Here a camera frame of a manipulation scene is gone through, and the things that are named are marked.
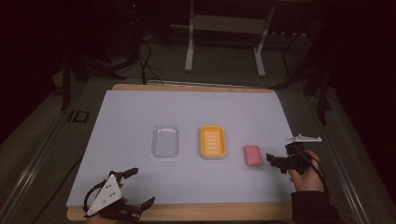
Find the wearable gripper device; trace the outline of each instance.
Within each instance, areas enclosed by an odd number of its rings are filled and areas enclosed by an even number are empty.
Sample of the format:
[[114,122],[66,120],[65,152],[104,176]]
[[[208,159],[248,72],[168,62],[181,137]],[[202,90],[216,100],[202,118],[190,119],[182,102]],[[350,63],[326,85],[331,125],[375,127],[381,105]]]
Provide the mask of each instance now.
[[[85,196],[83,209],[87,214],[85,217],[92,217],[99,214],[101,217],[111,220],[122,220],[138,223],[142,213],[149,209],[155,201],[155,197],[142,203],[140,207],[126,204],[120,191],[120,181],[131,175],[137,174],[138,169],[133,168],[125,172],[111,171],[108,179],[95,185]],[[88,207],[90,195],[97,189],[101,189],[91,207]]]
[[311,166],[311,156],[304,152],[304,144],[292,142],[285,145],[285,148],[288,153],[287,158],[275,157],[267,153],[267,161],[271,163],[271,166],[279,168],[282,174],[285,174],[287,170],[295,170],[299,175],[303,175],[305,170]]

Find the desk leg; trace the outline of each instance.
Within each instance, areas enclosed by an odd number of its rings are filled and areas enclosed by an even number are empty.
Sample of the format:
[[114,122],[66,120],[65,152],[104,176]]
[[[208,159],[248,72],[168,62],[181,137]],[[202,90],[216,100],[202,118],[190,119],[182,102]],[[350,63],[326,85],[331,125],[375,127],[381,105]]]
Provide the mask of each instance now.
[[194,1],[190,0],[190,26],[189,26],[189,46],[187,48],[186,66],[184,70],[190,72],[192,70],[192,59],[194,56]]
[[267,21],[262,27],[262,38],[260,40],[259,46],[253,49],[254,59],[256,61],[257,72],[259,73],[259,77],[265,76],[264,65],[262,63],[262,46],[264,45],[265,37],[267,37],[268,35],[268,28],[270,27],[271,19],[273,18],[274,11],[275,11],[275,7],[271,7]]

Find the white board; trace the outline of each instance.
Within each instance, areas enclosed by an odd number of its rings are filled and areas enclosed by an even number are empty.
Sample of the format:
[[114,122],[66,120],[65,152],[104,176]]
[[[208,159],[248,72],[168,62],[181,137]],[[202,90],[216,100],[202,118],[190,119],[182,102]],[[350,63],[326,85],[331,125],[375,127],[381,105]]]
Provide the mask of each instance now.
[[[174,159],[152,156],[156,125],[178,127]],[[224,159],[200,157],[203,125],[224,128]],[[109,171],[134,167],[139,173],[122,181],[122,194],[130,203],[152,196],[156,204],[290,201],[294,186],[289,175],[265,159],[265,153],[285,157],[287,137],[292,137],[290,127],[275,93],[108,91],[67,206],[81,206],[85,194]],[[245,145],[260,147],[262,167],[246,166]]]

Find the dark background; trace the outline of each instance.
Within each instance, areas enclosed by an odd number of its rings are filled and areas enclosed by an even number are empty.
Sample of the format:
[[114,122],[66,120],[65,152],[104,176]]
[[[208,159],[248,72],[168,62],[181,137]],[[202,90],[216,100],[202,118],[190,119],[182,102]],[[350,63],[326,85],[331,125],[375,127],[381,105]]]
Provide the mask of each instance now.
[[[151,5],[151,25],[188,20],[188,1],[151,1]],[[249,4],[246,7],[254,10]],[[1,143],[55,90],[51,77],[60,71],[62,57],[70,48],[104,59],[102,29],[114,24],[104,21],[124,21],[119,14],[106,11],[98,21],[92,1],[3,0],[0,8]],[[327,38],[317,52],[319,59],[332,63],[331,85],[393,201],[395,9],[384,1],[347,2],[332,14],[324,34]]]

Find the yellow soap dish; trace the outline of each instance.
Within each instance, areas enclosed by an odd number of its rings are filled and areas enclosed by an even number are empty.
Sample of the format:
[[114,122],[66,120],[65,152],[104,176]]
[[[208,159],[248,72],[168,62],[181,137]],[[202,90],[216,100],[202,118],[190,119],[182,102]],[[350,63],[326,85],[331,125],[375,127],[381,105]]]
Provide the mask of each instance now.
[[201,157],[222,159],[227,155],[224,129],[220,126],[201,127]]

